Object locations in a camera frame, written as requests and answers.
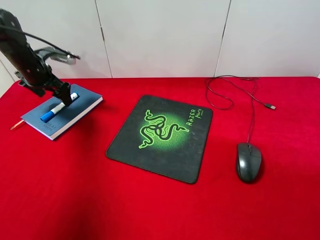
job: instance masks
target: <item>black cable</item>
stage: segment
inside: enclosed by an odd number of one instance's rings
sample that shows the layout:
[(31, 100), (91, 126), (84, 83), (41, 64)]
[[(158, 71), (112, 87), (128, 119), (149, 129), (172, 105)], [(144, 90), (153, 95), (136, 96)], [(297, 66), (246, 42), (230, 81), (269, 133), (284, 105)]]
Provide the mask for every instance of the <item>black cable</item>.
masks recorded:
[(52, 44), (52, 43), (49, 42), (49, 41), (46, 41), (46, 40), (40, 38), (40, 37), (38, 37), (38, 36), (32, 35), (32, 34), (30, 34), (30, 33), (27, 33), (27, 32), (24, 32), (24, 31), (21, 31), (21, 30), (18, 30), (18, 29), (15, 29), (15, 28), (13, 28), (13, 27), (4, 26), (4, 25), (0, 25), (0, 28), (1, 28), (1, 29), (6, 29), (6, 30), (12, 30), (12, 31), (15, 31), (15, 32), (17, 32), (17, 33), (20, 33), (20, 34), (29, 36), (29, 37), (34, 38), (34, 39), (37, 39), (37, 40), (39, 40), (39, 41), (41, 41), (41, 42), (44, 42), (45, 44), (50, 45), (51, 47), (54, 47), (55, 49), (58, 49), (59, 51), (65, 53), (65, 54), (67, 54), (67, 55), (70, 55), (70, 56), (72, 56), (72, 57), (74, 57), (74, 58), (76, 58), (76, 59), (80, 59), (80, 56), (74, 55), (74, 54), (72, 54), (72, 53), (69, 52), (69, 51), (63, 50), (63, 49), (61, 49), (60, 47)]
[[(239, 87), (238, 85), (234, 84), (232, 81), (230, 81), (229, 79), (226, 79), (225, 77), (234, 77), (234, 78), (238, 78), (238, 79), (241, 79), (241, 80), (244, 80), (244, 81), (252, 81), (254, 82), (254, 86), (252, 88), (252, 91), (251, 93), (248, 92), (247, 90), (243, 89), (242, 87)], [(216, 76), (216, 77), (211, 77), (209, 79), (206, 79), (205, 80), (205, 86), (206, 86), (206, 90), (205, 90), (205, 98), (206, 100), (208, 101), (208, 103), (213, 106), (214, 108), (216, 109), (219, 109), (219, 110), (229, 110), (231, 109), (235, 103), (232, 99), (230, 99), (229, 97), (227, 96), (224, 96), (224, 95), (221, 95), (217, 92), (215, 92), (211, 87), (210, 87), (210, 83), (213, 81), (213, 80), (216, 80), (216, 79), (223, 79), (225, 81), (227, 81), (228, 83), (232, 84), (233, 86), (235, 86), (237, 89), (240, 89), (241, 91), (247, 93), (250, 97), (251, 97), (251, 107), (252, 107), (252, 115), (251, 115), (251, 120), (250, 120), (250, 125), (249, 125), (249, 130), (248, 130), (248, 136), (247, 136), (247, 143), (249, 143), (250, 139), (251, 139), (251, 135), (253, 133), (253, 130), (254, 130), (254, 127), (255, 127), (255, 118), (256, 118), (256, 112), (255, 112), (255, 106), (254, 106), (254, 100), (257, 101), (258, 103), (260, 104), (263, 104), (265, 107), (269, 108), (269, 109), (273, 109), (275, 110), (276, 107), (273, 106), (272, 104), (269, 104), (269, 103), (263, 103), (262, 101), (258, 100), (257, 98), (255, 98), (254, 94), (258, 88), (258, 85), (257, 85), (257, 79), (259, 79), (259, 77), (239, 77), (239, 76), (234, 76), (234, 75), (222, 75), (222, 76)], [(224, 99), (227, 99), (229, 102), (231, 102), (230, 106), (228, 107), (218, 107), (216, 105), (214, 105), (208, 98), (208, 92), (212, 92), (213, 94), (219, 96), (219, 97), (222, 97)]]

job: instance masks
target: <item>usb connector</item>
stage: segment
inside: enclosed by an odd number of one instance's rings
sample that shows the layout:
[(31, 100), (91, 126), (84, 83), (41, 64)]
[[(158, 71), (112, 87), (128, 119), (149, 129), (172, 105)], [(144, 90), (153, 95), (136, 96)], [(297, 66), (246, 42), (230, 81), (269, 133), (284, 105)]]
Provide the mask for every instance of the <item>usb connector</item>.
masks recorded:
[(276, 106), (273, 106), (273, 105), (270, 104), (270, 103), (266, 103), (265, 106), (266, 106), (268, 109), (276, 110)]

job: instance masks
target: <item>blue marker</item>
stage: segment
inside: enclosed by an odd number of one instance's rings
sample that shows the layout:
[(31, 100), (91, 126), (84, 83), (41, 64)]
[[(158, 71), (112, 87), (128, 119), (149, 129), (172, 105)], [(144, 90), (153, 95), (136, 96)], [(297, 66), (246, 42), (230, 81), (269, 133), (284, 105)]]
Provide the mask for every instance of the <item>blue marker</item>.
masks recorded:
[[(77, 92), (74, 92), (70, 95), (71, 100), (74, 101), (76, 98), (79, 97)], [(63, 109), (66, 105), (61, 102), (59, 105), (55, 106), (53, 109), (48, 111), (47, 113), (43, 114), (40, 119), (42, 122), (48, 122), (50, 119), (52, 119), (61, 109)]]

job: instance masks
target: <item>white wall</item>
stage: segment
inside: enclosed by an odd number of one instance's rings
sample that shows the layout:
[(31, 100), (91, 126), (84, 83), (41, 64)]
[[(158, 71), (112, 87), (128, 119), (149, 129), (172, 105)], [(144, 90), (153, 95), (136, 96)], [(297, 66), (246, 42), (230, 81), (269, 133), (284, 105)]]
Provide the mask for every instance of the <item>white wall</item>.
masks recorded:
[(213, 76), (229, 0), (97, 0), (112, 75)]
[(232, 0), (217, 75), (318, 76), (319, 0)]
[[(82, 57), (76, 65), (48, 60), (58, 78), (111, 77), (94, 0), (2, 0), (0, 8), (17, 17), (23, 31)], [(34, 50), (47, 46), (27, 39)], [(16, 79), (16, 69), (1, 53), (0, 59)]]
[(4, 67), (0, 61), (0, 97), (10, 88), (10, 86), (15, 81), (7, 72), (7, 69)]
[[(320, 73), (319, 0), (232, 0), (222, 48), (230, 0), (96, 1), (105, 42), (95, 0), (2, 0), (0, 7), (24, 31), (82, 56), (74, 66), (49, 60), (59, 78)], [(0, 60), (15, 78), (1, 53)]]

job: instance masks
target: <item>black computer mouse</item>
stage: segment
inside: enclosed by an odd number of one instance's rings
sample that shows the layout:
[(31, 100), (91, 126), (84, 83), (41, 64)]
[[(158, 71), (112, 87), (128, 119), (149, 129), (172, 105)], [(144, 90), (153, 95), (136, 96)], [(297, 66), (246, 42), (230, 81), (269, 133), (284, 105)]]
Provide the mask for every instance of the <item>black computer mouse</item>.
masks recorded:
[(260, 150), (247, 142), (237, 145), (236, 173), (241, 181), (253, 182), (259, 172), (262, 156)]

